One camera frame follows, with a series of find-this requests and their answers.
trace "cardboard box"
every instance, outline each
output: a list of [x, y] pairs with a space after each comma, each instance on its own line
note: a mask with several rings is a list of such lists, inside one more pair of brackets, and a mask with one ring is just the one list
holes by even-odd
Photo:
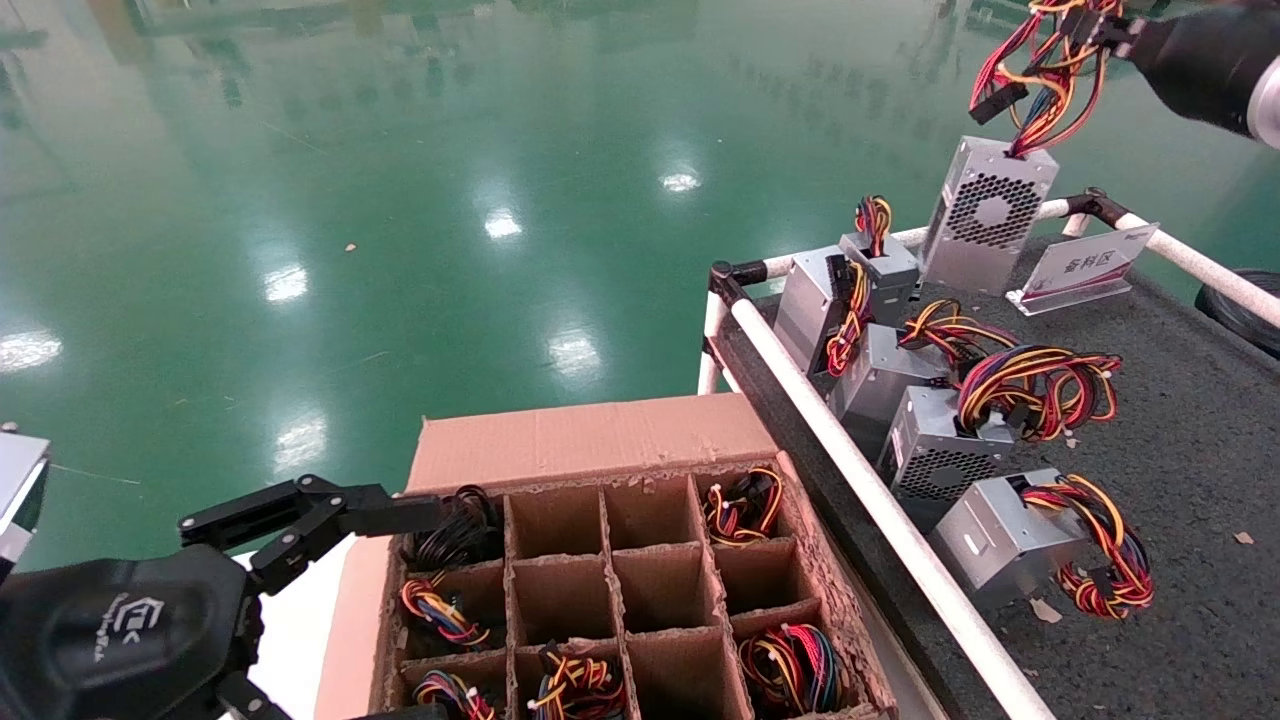
[[[776, 538], [713, 546], [701, 497], [756, 465], [783, 478]], [[753, 717], [737, 641], [813, 623], [846, 670], [829, 717], [896, 715], [861, 612], [795, 470], [739, 395], [559, 407], [424, 423], [407, 493], [465, 484], [500, 500], [504, 557], [449, 573], [467, 615], [499, 628], [494, 650], [431, 647], [410, 632], [404, 538], [362, 539], [343, 570], [316, 717], [408, 702], [448, 669], [520, 708], [536, 692], [538, 646], [617, 660], [631, 719]]]

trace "green epoxy floor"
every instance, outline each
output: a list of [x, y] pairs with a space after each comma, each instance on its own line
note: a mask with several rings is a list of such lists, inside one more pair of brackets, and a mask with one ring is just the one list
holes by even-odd
[[[58, 462], [28, 568], [168, 552], [301, 471], [399, 487], [422, 415], [692, 392], [708, 264], [829, 243], [869, 192], [923, 224], [1019, 15], [191, 5], [0, 8], [0, 420]], [[1059, 192], [1276, 265], [1276, 156], [1132, 72], [1055, 155]]]

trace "robot logo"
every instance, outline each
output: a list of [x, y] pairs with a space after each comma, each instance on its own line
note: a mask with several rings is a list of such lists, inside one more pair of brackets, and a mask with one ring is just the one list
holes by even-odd
[[151, 597], [124, 602], [128, 597], [129, 593], [115, 596], [106, 612], [102, 614], [102, 624], [97, 628], [97, 639], [93, 643], [95, 664], [106, 657], [106, 648], [111, 644], [111, 634], [124, 633], [120, 644], [137, 644], [142, 642], [141, 632], [155, 628], [156, 623], [160, 621], [164, 602]]

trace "label sign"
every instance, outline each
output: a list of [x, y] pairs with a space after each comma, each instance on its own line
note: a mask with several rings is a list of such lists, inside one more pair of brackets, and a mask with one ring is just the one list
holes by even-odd
[[1050, 245], [1023, 287], [1021, 301], [1121, 279], [1157, 229], [1149, 224]]

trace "robotic arm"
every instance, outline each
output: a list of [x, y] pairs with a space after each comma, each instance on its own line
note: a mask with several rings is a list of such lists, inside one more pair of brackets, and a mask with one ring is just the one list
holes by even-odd
[[1280, 150], [1280, 3], [1238, 0], [1158, 20], [1080, 8], [1062, 29], [1133, 63], [1174, 113]]
[[[10, 460], [4, 451], [26, 447], [13, 441], [32, 438], [0, 439], [0, 460]], [[36, 482], [17, 486], [10, 506], [38, 502], [44, 468], [41, 457]], [[288, 720], [246, 675], [262, 635], [259, 596], [278, 593], [347, 534], [411, 533], [439, 515], [435, 498], [392, 500], [380, 486], [303, 475], [182, 520], [183, 550], [169, 557], [3, 578], [0, 719]], [[224, 552], [271, 533], [248, 570]], [[429, 720], [436, 711], [365, 720]]]

